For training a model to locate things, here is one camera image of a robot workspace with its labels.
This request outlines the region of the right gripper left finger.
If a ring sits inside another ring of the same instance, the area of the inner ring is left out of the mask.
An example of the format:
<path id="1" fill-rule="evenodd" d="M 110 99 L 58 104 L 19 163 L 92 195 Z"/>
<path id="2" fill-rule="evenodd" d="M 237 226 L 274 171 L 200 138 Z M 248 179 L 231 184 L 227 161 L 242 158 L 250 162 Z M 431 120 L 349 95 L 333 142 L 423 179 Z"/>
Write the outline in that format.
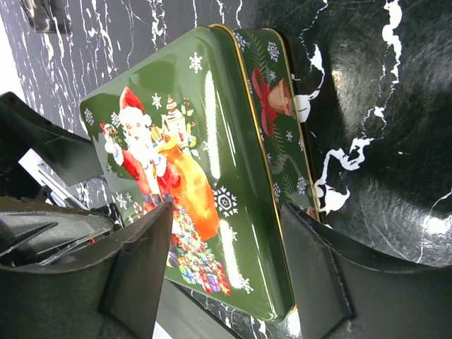
<path id="1" fill-rule="evenodd" d="M 151 338 L 172 203 L 46 264 L 1 265 L 2 338 Z"/>

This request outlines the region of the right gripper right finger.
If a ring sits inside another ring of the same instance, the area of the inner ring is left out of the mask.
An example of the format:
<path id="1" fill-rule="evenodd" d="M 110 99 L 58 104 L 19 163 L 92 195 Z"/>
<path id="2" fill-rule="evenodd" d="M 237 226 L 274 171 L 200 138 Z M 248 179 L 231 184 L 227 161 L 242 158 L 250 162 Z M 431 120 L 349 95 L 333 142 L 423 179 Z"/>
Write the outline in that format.
<path id="1" fill-rule="evenodd" d="M 280 228 L 303 338 L 450 338 L 451 267 L 367 247 L 294 206 Z"/>

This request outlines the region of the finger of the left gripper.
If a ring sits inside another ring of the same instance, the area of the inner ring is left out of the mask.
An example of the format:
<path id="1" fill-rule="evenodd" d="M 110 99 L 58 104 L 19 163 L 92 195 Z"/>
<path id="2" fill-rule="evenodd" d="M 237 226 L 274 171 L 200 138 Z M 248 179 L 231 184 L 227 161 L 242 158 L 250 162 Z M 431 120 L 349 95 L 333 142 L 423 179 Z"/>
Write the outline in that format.
<path id="1" fill-rule="evenodd" d="M 1 265 L 46 264 L 113 231 L 114 223 L 99 213 L 4 196 Z"/>
<path id="2" fill-rule="evenodd" d="M 1 95 L 1 121 L 67 185 L 103 175 L 91 141 L 53 124 L 12 92 Z"/>

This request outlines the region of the gold tin lid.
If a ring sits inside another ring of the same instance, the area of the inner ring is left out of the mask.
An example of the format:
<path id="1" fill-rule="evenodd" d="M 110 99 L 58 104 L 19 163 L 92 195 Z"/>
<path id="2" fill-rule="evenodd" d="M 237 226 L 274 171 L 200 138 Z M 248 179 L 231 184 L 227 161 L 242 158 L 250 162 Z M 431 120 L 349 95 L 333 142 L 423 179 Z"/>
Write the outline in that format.
<path id="1" fill-rule="evenodd" d="M 281 206 L 233 32 L 194 28 L 80 111 L 125 225 L 173 202 L 166 278 L 279 322 L 295 305 Z"/>

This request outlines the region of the gold cookie tin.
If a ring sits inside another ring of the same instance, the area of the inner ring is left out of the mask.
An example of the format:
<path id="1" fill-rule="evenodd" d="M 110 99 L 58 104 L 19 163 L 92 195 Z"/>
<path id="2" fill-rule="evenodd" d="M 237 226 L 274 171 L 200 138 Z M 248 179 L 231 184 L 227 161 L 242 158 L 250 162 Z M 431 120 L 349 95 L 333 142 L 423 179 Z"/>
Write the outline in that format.
<path id="1" fill-rule="evenodd" d="M 271 29 L 236 29 L 263 153 L 276 203 L 291 203 L 321 219 L 297 114 L 283 37 Z"/>

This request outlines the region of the steel serving tongs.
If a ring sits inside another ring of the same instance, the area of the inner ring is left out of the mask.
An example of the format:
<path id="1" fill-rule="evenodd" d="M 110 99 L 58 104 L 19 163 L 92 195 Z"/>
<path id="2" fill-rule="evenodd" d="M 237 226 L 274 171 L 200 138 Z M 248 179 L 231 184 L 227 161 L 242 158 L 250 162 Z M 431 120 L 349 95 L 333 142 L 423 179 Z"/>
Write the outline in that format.
<path id="1" fill-rule="evenodd" d="M 71 31 L 71 19 L 67 13 L 67 1 L 20 0 L 18 2 L 30 27 L 42 34 L 66 34 Z"/>

